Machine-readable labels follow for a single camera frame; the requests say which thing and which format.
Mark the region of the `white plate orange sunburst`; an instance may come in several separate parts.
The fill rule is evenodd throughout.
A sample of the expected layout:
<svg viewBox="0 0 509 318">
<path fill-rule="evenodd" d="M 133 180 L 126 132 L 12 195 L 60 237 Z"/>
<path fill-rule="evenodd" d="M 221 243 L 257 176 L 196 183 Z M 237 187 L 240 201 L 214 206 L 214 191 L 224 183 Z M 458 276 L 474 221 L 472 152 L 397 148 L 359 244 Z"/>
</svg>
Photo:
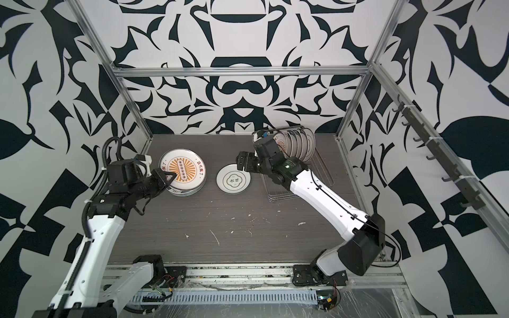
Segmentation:
<svg viewBox="0 0 509 318">
<path fill-rule="evenodd" d="M 165 172 L 176 174 L 170 186 L 178 191 L 198 189 L 206 180 L 204 160 L 188 149 L 177 148 L 164 153 L 159 160 L 159 167 Z"/>
</svg>

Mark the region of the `white plate clover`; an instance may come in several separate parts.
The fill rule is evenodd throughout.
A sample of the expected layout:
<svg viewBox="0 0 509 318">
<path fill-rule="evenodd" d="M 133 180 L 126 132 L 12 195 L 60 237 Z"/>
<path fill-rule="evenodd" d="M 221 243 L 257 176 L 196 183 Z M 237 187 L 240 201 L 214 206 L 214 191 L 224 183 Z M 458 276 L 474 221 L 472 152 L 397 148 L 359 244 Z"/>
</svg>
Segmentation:
<svg viewBox="0 0 509 318">
<path fill-rule="evenodd" d="M 224 166 L 216 176 L 218 188 L 227 194 L 239 194 L 244 192 L 251 183 L 249 172 L 237 169 L 236 164 Z"/>
</svg>

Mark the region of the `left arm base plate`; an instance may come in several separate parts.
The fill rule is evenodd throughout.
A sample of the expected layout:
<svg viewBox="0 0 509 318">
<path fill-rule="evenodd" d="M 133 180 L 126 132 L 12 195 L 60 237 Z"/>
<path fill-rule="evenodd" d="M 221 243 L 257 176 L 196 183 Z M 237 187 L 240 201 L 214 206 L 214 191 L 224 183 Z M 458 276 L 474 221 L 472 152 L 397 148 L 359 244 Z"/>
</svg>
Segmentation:
<svg viewBox="0 0 509 318">
<path fill-rule="evenodd" d="M 186 282 L 186 266 L 166 266 L 163 277 L 157 282 L 160 288 L 179 288 Z"/>
</svg>

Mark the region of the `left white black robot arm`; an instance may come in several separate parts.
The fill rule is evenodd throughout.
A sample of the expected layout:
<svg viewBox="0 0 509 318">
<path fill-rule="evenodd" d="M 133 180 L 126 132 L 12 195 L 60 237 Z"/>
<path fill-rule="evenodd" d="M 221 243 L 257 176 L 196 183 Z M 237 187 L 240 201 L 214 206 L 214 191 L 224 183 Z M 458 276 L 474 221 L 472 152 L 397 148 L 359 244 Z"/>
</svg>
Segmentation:
<svg viewBox="0 0 509 318">
<path fill-rule="evenodd" d="M 149 156 L 138 155 L 106 167 L 107 190 L 86 202 L 82 213 L 85 236 L 71 269 L 49 307 L 35 311 L 34 317 L 118 317 L 143 286 L 162 282 L 162 257 L 143 255 L 105 295 L 100 294 L 109 257 L 131 211 L 138 201 L 159 196 L 176 178 L 174 172 L 150 170 L 150 163 Z"/>
</svg>

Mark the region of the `white plate green lettered rim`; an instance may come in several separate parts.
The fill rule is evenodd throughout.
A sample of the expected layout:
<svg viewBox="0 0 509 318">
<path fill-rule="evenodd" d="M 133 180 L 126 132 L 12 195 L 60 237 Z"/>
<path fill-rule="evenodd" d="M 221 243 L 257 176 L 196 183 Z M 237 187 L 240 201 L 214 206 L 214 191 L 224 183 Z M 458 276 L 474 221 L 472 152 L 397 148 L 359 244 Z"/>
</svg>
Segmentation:
<svg viewBox="0 0 509 318">
<path fill-rule="evenodd" d="M 192 188 L 190 185 L 182 184 L 179 182 L 172 182 L 172 184 L 166 190 L 173 196 L 189 197 L 198 193 L 203 188 L 204 185 L 205 181 L 202 181 L 195 188 Z"/>
</svg>

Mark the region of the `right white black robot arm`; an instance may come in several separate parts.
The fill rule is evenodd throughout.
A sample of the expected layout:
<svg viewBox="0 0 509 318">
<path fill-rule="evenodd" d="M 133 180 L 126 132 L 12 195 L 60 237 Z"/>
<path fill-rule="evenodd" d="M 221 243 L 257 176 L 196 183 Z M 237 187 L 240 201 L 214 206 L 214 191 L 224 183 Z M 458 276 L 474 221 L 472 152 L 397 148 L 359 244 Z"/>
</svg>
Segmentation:
<svg viewBox="0 0 509 318">
<path fill-rule="evenodd" d="M 362 276 L 385 247 L 385 220 L 369 215 L 349 204 L 328 188 L 297 157 L 288 157 L 269 137 L 253 143 L 254 152 L 240 152 L 236 157 L 239 170 L 268 176 L 310 204 L 339 233 L 343 242 L 324 251 L 315 260 L 318 272 L 332 276 L 349 270 Z"/>
</svg>

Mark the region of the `wire dish rack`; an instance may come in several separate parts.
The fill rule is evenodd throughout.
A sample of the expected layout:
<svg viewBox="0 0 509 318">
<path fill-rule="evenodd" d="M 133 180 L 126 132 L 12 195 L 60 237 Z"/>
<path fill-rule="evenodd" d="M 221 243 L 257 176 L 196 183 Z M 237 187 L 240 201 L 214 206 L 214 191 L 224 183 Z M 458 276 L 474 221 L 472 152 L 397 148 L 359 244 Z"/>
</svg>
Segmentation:
<svg viewBox="0 0 509 318">
<path fill-rule="evenodd" d="M 257 141 L 257 140 L 259 140 L 263 137 L 266 137 L 266 136 L 273 137 L 274 131 L 279 130 L 279 129 L 261 129 L 261 130 L 255 131 L 253 133 L 253 140 Z M 314 156 L 311 158 L 311 160 L 309 162 L 302 162 L 301 160 L 299 160 L 295 157 L 290 157 L 290 158 L 286 158 L 286 163 L 292 164 L 291 165 L 292 172 L 295 175 L 297 175 L 298 168 L 307 167 L 312 170 L 312 173 L 314 174 L 315 179 L 321 181 L 325 186 L 330 188 L 332 185 L 334 185 L 334 181 L 331 176 L 331 173 L 330 173 L 328 167 L 326 166 L 324 160 L 322 159 L 321 154 L 319 153 L 319 151 L 317 149 L 317 142 L 316 142 L 316 146 L 315 146 Z"/>
</svg>

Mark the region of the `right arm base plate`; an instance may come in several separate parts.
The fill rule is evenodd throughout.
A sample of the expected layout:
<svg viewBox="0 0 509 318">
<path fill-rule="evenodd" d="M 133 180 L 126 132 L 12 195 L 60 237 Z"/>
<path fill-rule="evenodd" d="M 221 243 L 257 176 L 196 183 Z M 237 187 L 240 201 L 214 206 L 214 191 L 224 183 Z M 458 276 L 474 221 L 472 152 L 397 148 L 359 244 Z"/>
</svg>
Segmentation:
<svg viewBox="0 0 509 318">
<path fill-rule="evenodd" d="M 292 271 L 292 284 L 297 287 L 346 286 L 348 281 L 346 271 L 327 276 L 317 266 L 311 264 L 296 264 L 292 267 Z"/>
</svg>

